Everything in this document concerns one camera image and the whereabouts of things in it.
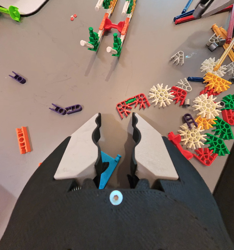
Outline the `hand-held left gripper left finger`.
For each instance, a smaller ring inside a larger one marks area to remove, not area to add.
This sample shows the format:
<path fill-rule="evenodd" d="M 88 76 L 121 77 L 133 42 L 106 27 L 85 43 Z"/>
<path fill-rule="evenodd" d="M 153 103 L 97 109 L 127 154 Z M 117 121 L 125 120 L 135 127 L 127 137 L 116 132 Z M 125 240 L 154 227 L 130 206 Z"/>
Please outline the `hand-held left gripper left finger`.
<path fill-rule="evenodd" d="M 101 171 L 101 114 L 97 113 L 75 131 L 69 140 L 54 178 L 94 179 Z"/>

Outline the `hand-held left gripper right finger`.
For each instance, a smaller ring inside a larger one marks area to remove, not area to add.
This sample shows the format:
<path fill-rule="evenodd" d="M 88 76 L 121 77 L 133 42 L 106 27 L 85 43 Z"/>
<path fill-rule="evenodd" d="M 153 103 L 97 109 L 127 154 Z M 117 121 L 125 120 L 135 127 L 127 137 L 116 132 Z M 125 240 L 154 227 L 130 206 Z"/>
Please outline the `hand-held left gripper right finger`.
<path fill-rule="evenodd" d="M 178 174 L 162 135 L 140 115 L 132 113 L 133 140 L 130 185 L 147 179 L 152 186 L 158 179 L 178 180 Z"/>

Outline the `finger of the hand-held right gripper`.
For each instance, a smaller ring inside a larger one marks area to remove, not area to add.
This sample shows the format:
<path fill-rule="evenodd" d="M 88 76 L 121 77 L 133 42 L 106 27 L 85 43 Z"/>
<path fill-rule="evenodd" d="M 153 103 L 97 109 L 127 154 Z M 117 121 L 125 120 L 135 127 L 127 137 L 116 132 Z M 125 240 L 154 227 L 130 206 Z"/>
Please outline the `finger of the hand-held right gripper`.
<path fill-rule="evenodd" d="M 201 17 L 214 0 L 199 0 L 193 12 L 194 17 Z"/>
<path fill-rule="evenodd" d="M 207 4 L 202 17 L 208 17 L 234 4 L 234 0 L 213 0 Z"/>

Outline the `toy rail assembly with spool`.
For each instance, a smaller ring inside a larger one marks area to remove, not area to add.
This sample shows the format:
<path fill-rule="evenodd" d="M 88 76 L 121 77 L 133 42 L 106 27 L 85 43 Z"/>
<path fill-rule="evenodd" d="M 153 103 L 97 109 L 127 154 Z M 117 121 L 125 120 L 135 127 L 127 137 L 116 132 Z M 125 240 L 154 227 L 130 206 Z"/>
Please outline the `toy rail assembly with spool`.
<path fill-rule="evenodd" d="M 105 18 L 108 17 L 110 19 L 112 12 L 115 8 L 116 2 L 117 1 L 103 1 L 103 0 L 99 0 L 97 2 L 95 6 L 96 11 L 99 11 L 101 7 L 107 8 L 107 11 L 104 14 L 104 17 L 101 21 L 101 24 L 99 26 L 99 31 L 94 32 L 93 27 L 89 27 L 89 42 L 81 40 L 80 41 L 81 46 L 86 47 L 88 50 L 95 51 L 95 52 L 98 50 L 101 37 L 104 35 L 104 32 L 108 32 L 108 31 L 105 31 L 103 27 Z"/>

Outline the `red toy rod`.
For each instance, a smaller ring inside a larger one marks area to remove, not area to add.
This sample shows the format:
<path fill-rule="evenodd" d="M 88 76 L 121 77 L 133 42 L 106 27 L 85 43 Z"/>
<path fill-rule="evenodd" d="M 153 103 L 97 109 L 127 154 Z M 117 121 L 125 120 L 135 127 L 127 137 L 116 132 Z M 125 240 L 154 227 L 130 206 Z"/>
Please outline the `red toy rod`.
<path fill-rule="evenodd" d="M 224 8 L 223 10 L 219 11 L 219 12 L 216 12 L 216 13 L 221 13 L 221 12 L 225 12 L 225 11 L 228 11 L 230 10 L 231 8 L 233 7 L 233 5 L 230 5 L 228 6 L 227 8 Z M 199 19 L 199 18 L 202 18 L 201 17 L 194 17 L 193 15 L 190 15 L 190 16 L 187 16 L 187 17 L 183 17 L 183 18 L 180 18 L 180 19 L 177 19 L 175 21 L 175 24 L 180 24 L 180 23 L 184 23 L 184 22 L 187 22 L 187 21 L 191 21 L 191 20 L 195 20 L 195 19 Z"/>
<path fill-rule="evenodd" d="M 227 29 L 227 36 L 226 36 L 226 44 L 230 44 L 232 40 L 232 33 L 233 33 L 233 27 L 234 27 L 234 4 L 232 7 L 232 12 L 230 16 L 229 26 Z"/>

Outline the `yellow toy rod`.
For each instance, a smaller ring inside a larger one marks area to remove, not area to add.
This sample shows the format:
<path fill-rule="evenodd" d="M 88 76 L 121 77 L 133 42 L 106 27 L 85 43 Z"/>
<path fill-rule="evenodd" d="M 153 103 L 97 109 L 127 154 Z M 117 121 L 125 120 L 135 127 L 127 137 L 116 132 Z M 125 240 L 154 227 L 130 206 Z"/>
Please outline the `yellow toy rod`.
<path fill-rule="evenodd" d="M 222 37 L 224 39 L 226 39 L 227 38 L 227 31 L 223 27 L 220 27 L 219 30 L 220 30 L 220 32 L 222 34 Z"/>
<path fill-rule="evenodd" d="M 216 36 L 220 35 L 220 37 L 222 37 L 222 34 L 221 34 L 220 30 L 219 30 L 219 27 L 216 24 L 214 24 L 212 26 L 212 29 L 213 29 L 214 33 L 216 34 Z M 229 58 L 230 58 L 231 61 L 234 61 L 234 53 L 233 53 L 232 49 L 230 50 L 228 56 L 229 56 Z"/>
<path fill-rule="evenodd" d="M 226 50 L 222 54 L 219 61 L 217 62 L 216 66 L 214 67 L 214 69 L 213 69 L 214 71 L 217 71 L 221 67 L 222 63 L 224 62 L 225 58 L 227 57 L 227 55 L 229 54 L 229 52 L 233 46 L 234 46 L 234 37 L 233 37 L 232 41 L 230 42 L 229 46 L 226 48 Z"/>

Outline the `red toy spool piece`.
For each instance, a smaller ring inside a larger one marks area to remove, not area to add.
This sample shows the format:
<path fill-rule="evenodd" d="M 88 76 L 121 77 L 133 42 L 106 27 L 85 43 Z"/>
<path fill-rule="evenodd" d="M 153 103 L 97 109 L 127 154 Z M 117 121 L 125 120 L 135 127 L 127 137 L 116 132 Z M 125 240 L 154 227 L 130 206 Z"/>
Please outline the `red toy spool piece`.
<path fill-rule="evenodd" d="M 184 150 L 180 145 L 181 136 L 179 134 L 175 135 L 173 132 L 168 134 L 168 139 L 175 145 L 175 147 L 182 153 L 182 155 L 187 159 L 190 160 L 193 158 L 193 154 L 188 150 Z"/>

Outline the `grey toy connector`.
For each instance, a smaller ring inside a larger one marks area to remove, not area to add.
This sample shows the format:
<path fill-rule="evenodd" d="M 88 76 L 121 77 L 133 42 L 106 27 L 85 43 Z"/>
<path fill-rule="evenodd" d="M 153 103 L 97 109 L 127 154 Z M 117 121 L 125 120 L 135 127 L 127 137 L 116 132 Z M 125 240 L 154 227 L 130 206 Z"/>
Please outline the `grey toy connector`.
<path fill-rule="evenodd" d="M 184 78 L 183 80 L 180 80 L 179 82 L 176 83 L 176 86 L 180 89 L 183 89 L 187 92 L 192 91 L 192 87 L 189 84 L 188 80 L 186 78 Z"/>
<path fill-rule="evenodd" d="M 231 62 L 230 64 L 226 65 L 225 68 L 225 74 L 227 73 L 229 76 L 234 76 L 234 62 Z"/>
<path fill-rule="evenodd" d="M 222 37 L 220 37 L 220 35 L 216 36 L 216 34 L 213 34 L 213 36 L 208 40 L 206 45 L 210 46 L 213 43 L 216 43 L 217 45 L 219 45 L 221 39 L 222 39 Z"/>
<path fill-rule="evenodd" d="M 176 63 L 176 65 L 180 64 L 181 66 L 184 64 L 184 52 L 183 51 L 178 51 L 176 54 L 174 54 L 171 58 L 173 61 L 173 64 Z"/>

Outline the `cyan toy panel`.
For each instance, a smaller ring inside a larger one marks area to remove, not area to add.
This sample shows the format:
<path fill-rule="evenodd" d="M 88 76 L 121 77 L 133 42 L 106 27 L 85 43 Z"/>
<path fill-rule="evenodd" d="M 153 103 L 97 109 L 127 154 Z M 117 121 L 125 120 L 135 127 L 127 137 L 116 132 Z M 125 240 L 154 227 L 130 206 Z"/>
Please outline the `cyan toy panel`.
<path fill-rule="evenodd" d="M 101 151 L 101 158 L 103 162 L 103 173 L 100 177 L 99 189 L 104 189 L 113 171 L 115 170 L 115 167 L 121 159 L 121 155 L 118 154 L 116 158 L 112 158 Z"/>

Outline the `white snowflake toy connector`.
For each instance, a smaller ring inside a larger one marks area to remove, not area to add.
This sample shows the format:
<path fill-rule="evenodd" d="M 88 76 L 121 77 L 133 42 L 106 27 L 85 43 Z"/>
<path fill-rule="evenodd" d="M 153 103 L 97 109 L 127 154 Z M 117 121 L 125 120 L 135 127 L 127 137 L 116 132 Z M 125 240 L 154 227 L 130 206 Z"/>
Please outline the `white snowflake toy connector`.
<path fill-rule="evenodd" d="M 194 111 L 199 110 L 199 115 L 201 118 L 213 119 L 220 115 L 221 108 L 220 102 L 215 102 L 216 97 L 213 95 L 208 96 L 207 94 L 201 94 L 200 96 L 196 97 L 192 107 Z"/>
<path fill-rule="evenodd" d="M 203 63 L 201 64 L 201 72 L 210 72 L 218 77 L 223 77 L 226 74 L 226 65 L 220 66 L 220 68 L 217 71 L 214 71 L 214 67 L 216 66 L 218 60 L 215 60 L 215 58 L 209 58 L 206 59 L 205 61 L 203 61 Z"/>
<path fill-rule="evenodd" d="M 163 87 L 163 84 L 157 84 L 150 89 L 148 94 L 149 99 L 154 99 L 152 103 L 154 106 L 159 104 L 159 107 L 166 107 L 173 102 L 174 95 L 172 95 L 171 88 L 168 88 L 166 85 Z"/>
<path fill-rule="evenodd" d="M 181 129 L 178 130 L 178 133 L 180 134 L 180 136 L 183 136 L 181 142 L 184 145 L 187 145 L 187 148 L 197 149 L 204 145 L 202 141 L 206 141 L 206 134 L 201 134 L 201 132 L 204 131 L 204 129 L 201 129 L 201 125 L 199 125 L 198 127 L 191 125 L 190 129 L 187 123 L 184 123 L 182 126 L 180 126 L 180 128 Z"/>

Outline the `joined purple toy connectors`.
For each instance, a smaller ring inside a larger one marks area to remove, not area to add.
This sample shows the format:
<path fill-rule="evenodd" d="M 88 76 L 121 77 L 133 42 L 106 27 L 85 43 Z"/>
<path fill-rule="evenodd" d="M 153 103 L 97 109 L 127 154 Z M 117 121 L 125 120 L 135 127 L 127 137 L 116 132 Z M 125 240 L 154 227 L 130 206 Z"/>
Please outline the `joined purple toy connectors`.
<path fill-rule="evenodd" d="M 54 111 L 55 113 L 60 114 L 60 115 L 66 115 L 66 114 L 69 115 L 69 114 L 74 114 L 74 113 L 82 111 L 82 106 L 80 104 L 68 106 L 66 108 L 63 108 L 63 107 L 55 105 L 55 104 L 52 104 L 52 105 L 54 107 L 49 108 L 49 109 Z"/>

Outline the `purple toy connector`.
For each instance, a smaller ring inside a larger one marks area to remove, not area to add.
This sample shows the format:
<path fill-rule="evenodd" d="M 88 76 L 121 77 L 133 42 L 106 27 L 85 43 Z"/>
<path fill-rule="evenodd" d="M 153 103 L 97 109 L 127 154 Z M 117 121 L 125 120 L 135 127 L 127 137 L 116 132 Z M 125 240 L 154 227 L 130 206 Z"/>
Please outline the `purple toy connector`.
<path fill-rule="evenodd" d="M 194 118 L 192 117 L 191 114 L 184 114 L 183 118 L 184 118 L 184 120 L 185 120 L 185 122 L 186 122 L 189 129 L 192 129 L 192 124 L 196 128 L 198 128 L 198 124 L 196 123 L 196 121 L 194 120 Z"/>
<path fill-rule="evenodd" d="M 16 72 L 12 71 L 12 73 L 14 74 L 14 76 L 9 75 L 9 77 L 15 79 L 17 82 L 21 83 L 21 84 L 25 84 L 26 83 L 26 79 L 23 78 L 21 75 L 17 74 Z"/>

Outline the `yellow toy connector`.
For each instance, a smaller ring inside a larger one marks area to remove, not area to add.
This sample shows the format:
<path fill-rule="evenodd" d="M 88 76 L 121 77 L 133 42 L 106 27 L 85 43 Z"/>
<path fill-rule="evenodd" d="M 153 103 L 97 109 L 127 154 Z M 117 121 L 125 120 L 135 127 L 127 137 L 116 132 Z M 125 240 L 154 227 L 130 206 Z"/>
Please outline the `yellow toy connector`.
<path fill-rule="evenodd" d="M 200 127 L 201 130 L 208 130 L 213 127 L 212 125 L 216 124 L 216 120 L 217 120 L 216 118 L 207 119 L 206 117 L 201 118 L 201 116 L 198 116 L 195 119 L 195 122 L 198 124 L 198 127 Z"/>
<path fill-rule="evenodd" d="M 207 83 L 205 87 L 208 87 L 208 90 L 213 89 L 213 92 L 220 93 L 228 90 L 230 88 L 231 82 L 216 76 L 210 72 L 206 73 L 204 76 L 204 82 Z"/>

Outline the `green toy connector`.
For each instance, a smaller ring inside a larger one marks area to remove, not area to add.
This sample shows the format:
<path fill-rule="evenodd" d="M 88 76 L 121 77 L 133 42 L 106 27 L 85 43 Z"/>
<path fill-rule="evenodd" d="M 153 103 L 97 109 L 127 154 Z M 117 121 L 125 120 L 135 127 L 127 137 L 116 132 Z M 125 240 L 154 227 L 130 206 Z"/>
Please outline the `green toy connector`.
<path fill-rule="evenodd" d="M 225 107 L 222 108 L 221 110 L 234 109 L 234 94 L 233 95 L 229 94 L 227 96 L 224 96 L 222 102 L 225 103 Z"/>
<path fill-rule="evenodd" d="M 230 154 L 230 151 L 226 147 L 223 139 L 220 139 L 212 134 L 206 133 L 206 141 L 204 144 L 209 144 L 208 148 L 213 150 L 213 153 L 218 154 L 219 156 Z"/>
<path fill-rule="evenodd" d="M 215 132 L 214 135 L 215 136 L 219 135 L 219 138 L 224 140 L 234 139 L 231 126 L 219 117 L 216 117 L 216 119 L 217 119 L 215 124 L 216 129 L 212 130 L 212 132 Z"/>

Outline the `lime green toy spool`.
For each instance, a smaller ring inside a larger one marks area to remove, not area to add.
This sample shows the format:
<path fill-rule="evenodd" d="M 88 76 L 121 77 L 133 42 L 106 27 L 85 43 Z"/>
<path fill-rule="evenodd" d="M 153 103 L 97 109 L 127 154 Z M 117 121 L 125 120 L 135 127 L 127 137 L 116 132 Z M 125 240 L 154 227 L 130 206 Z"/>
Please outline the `lime green toy spool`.
<path fill-rule="evenodd" d="M 5 13 L 5 14 L 9 14 L 10 17 L 11 17 L 13 20 L 15 20 L 15 21 L 17 21 L 17 22 L 20 22 L 21 16 L 20 16 L 20 13 L 19 13 L 17 7 L 12 6 L 12 5 L 9 6 L 8 9 L 3 8 L 3 7 L 0 7 L 0 12 L 1 12 L 1 13 Z"/>

